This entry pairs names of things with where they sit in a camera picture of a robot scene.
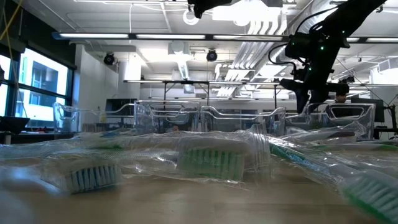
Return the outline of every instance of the security camera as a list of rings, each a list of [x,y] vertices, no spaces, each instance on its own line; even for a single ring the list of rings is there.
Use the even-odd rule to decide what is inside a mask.
[[[112,52],[106,53],[106,56],[104,58],[105,65],[114,65],[117,62],[118,60],[114,57],[114,53]]]
[[[216,50],[210,49],[209,52],[207,53],[206,59],[208,62],[215,62],[217,60]]]

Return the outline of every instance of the wooden table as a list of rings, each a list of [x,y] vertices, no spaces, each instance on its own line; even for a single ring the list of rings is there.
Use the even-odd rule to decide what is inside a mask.
[[[375,223],[300,170],[244,189],[135,177],[115,189],[62,196],[24,172],[0,180],[1,223]]]

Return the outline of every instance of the yellow cable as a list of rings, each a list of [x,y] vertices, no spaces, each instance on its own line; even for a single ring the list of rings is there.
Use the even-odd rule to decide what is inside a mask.
[[[13,15],[11,16],[10,21],[6,24],[5,30],[2,32],[2,34],[1,34],[1,36],[0,36],[0,40],[2,40],[2,38],[4,37],[4,35],[6,35],[6,32],[8,32],[8,28],[10,28],[12,22],[14,21],[15,16],[17,15],[18,10],[19,10],[19,8],[21,7],[22,2],[23,2],[23,0],[19,0],[19,3],[18,3],[17,8],[15,9]]]

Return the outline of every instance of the window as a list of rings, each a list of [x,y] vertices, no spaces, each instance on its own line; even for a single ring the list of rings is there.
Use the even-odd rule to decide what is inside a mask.
[[[30,118],[28,128],[52,128],[53,104],[65,105],[70,98],[71,74],[66,66],[26,49],[19,64],[15,116]]]
[[[7,105],[7,85],[0,86],[0,116],[6,115],[6,105]]]
[[[67,93],[68,68],[26,49],[21,54],[19,83],[60,95]]]
[[[4,79],[8,80],[10,77],[11,59],[0,55],[0,65],[4,70]],[[8,89],[8,85],[6,84],[0,86],[0,116],[6,115]]]

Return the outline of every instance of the fluorescent light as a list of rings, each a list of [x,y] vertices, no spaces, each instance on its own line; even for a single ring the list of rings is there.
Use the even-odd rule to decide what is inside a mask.
[[[368,38],[366,42],[398,42],[398,38],[383,38],[383,37],[372,37]]]
[[[281,41],[282,38],[271,35],[214,35],[215,40]]]
[[[205,35],[195,35],[195,34],[137,34],[137,39],[195,39],[204,40]]]
[[[128,39],[129,34],[60,34],[63,38],[69,39]]]
[[[242,85],[243,82],[209,82],[210,84]]]
[[[153,81],[153,80],[125,80],[128,83],[163,83],[163,81]]]
[[[357,42],[357,41],[359,41],[359,38],[358,37],[348,37],[347,41],[348,42]]]

